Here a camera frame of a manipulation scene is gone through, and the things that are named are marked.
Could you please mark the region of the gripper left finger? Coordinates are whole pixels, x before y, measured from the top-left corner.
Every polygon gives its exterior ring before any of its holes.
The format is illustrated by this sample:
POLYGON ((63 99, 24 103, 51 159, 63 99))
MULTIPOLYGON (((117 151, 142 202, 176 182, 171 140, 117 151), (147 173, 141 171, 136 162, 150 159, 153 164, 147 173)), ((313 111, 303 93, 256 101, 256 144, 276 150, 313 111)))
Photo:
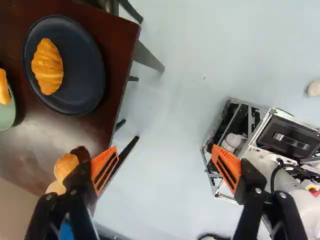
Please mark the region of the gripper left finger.
POLYGON ((39 198, 26 240, 105 240, 92 219, 98 198, 117 171, 115 146, 91 158, 83 146, 57 160, 56 180, 65 187, 62 194, 50 190, 39 198))

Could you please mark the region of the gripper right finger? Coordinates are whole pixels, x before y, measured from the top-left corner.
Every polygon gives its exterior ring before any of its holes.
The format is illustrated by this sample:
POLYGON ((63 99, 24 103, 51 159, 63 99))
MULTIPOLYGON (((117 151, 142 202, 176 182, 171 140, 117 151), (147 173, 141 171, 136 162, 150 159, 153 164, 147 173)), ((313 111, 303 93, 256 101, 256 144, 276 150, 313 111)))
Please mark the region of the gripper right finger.
POLYGON ((283 191, 266 192, 266 177, 246 158, 238 159, 213 145, 211 160, 237 203, 243 206, 234 240, 255 240, 263 216, 270 222, 273 240, 308 238, 294 198, 283 191))

